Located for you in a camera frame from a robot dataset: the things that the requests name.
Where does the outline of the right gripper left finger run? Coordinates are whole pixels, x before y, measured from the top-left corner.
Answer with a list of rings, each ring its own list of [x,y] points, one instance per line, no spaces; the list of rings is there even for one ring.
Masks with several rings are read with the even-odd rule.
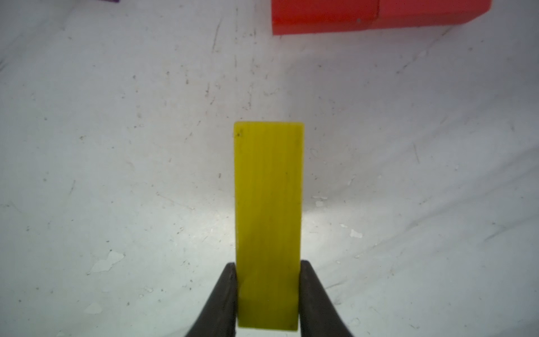
[[[237,294],[236,267],[227,263],[186,337],[236,336]]]

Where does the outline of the lime yellow long block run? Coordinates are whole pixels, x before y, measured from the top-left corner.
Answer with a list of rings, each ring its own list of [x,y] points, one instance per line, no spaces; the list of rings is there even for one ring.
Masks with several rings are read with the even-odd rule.
[[[234,124],[240,327],[298,330],[304,126]]]

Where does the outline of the light red block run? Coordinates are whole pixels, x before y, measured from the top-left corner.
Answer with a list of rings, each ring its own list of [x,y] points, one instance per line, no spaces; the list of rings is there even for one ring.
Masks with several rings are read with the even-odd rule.
[[[491,0],[380,1],[371,29],[461,25],[491,8]]]

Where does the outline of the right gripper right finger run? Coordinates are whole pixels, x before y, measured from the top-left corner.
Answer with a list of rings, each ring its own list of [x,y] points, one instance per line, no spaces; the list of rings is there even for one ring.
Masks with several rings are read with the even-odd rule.
[[[309,261],[300,261],[299,317],[302,337],[353,337]]]

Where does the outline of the dark red block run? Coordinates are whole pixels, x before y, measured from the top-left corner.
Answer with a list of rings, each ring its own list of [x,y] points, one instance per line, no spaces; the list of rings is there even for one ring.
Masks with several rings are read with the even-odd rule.
[[[367,29],[377,18],[378,0],[273,0],[272,33],[300,35]]]

